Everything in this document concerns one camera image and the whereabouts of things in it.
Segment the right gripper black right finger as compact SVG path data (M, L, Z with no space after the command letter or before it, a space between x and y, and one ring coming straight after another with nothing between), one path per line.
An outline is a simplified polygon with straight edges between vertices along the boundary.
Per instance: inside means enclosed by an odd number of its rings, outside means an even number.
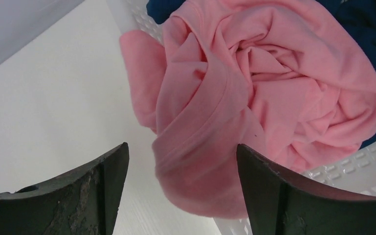
M376 235L376 196L309 179L244 144L237 163L255 235Z

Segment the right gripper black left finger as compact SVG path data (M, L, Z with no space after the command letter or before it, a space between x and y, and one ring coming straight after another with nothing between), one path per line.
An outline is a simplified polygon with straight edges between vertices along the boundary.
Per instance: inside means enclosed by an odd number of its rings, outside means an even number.
M52 179L0 193L0 235L111 235L128 166L122 143Z

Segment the pink t shirt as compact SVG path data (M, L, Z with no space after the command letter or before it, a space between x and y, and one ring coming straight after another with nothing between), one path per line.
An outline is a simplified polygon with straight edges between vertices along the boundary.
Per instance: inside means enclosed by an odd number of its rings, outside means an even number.
M168 200L247 217L236 148L303 172L376 133L376 71L314 0L188 0L162 26L119 39L138 122L156 139Z

